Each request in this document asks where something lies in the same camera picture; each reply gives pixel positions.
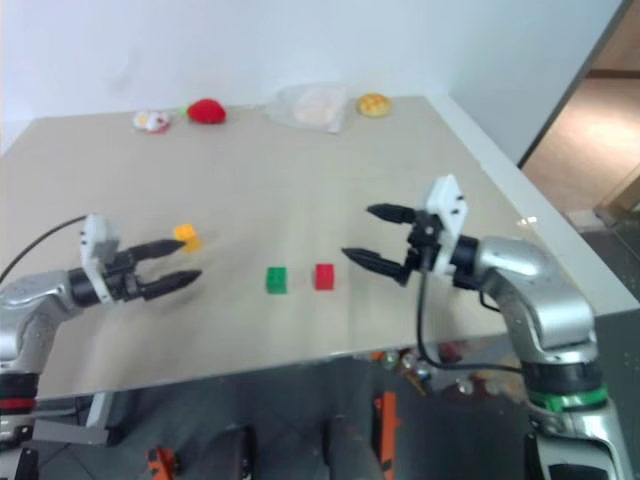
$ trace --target white plastic bracket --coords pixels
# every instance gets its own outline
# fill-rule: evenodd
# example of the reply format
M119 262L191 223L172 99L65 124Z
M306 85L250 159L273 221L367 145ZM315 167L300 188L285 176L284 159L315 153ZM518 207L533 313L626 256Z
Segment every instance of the white plastic bracket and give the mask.
M429 214L437 215L442 222L441 246L433 272L446 274L469 210L456 177L449 174L437 178L427 191L424 208Z
M120 236L115 225L106 217L91 213L80 232L82 268L101 303L113 303L113 297L104 282L104 264L113 261Z

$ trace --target orange tool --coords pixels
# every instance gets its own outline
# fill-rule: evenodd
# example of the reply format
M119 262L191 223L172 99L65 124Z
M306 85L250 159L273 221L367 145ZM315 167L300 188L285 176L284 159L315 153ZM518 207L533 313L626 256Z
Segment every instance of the orange tool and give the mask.
M170 448L157 446L147 452L147 465L153 480L173 480L180 464L178 457Z
M378 459L382 465L385 480L393 480L396 428L400 426L400 419L396 415L396 394L384 392L373 404L376 408L379 427Z

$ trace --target green block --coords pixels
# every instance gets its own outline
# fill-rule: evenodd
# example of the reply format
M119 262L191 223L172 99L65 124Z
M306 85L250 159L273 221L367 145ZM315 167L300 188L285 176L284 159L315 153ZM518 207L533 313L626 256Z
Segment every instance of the green block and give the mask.
M267 269L267 292L270 294L287 293L287 269L269 267Z

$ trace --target white wall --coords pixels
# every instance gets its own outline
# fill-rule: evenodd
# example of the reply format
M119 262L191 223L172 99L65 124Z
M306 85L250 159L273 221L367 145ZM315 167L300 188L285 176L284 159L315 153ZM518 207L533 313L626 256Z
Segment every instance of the white wall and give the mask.
M3 121L340 79L460 102L517 161L619 0L5 0Z
M450 95L517 163L622 2L483 3Z

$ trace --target floor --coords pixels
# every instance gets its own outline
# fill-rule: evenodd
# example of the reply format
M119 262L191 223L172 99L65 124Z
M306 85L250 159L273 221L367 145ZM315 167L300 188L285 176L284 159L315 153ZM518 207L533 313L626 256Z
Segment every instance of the floor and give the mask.
M321 425L346 414L370 435L374 393L398 393L402 419L396 479L522 478L521 441L526 412L504 397L456 404L423 397L406 379L368 361L339 358L315 365L149 388L119 397L114 421L128 432L115 447L34 442L41 478L148 479L145 451L156 444L178 449L193 478L199 453L231 425L257 431L256 478L328 478Z
M586 79L523 170L561 212L591 210L640 163L640 79Z

